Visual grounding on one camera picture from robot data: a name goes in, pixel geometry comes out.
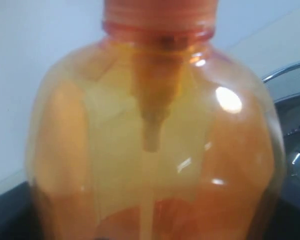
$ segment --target orange plastic bottle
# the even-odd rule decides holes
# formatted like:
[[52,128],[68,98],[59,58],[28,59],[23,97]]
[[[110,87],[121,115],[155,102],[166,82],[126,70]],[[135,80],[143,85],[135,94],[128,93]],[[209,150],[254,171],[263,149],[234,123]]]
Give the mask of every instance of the orange plastic bottle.
[[46,240],[260,240],[285,173],[272,100],[215,50],[217,0],[105,0],[47,73],[29,183]]

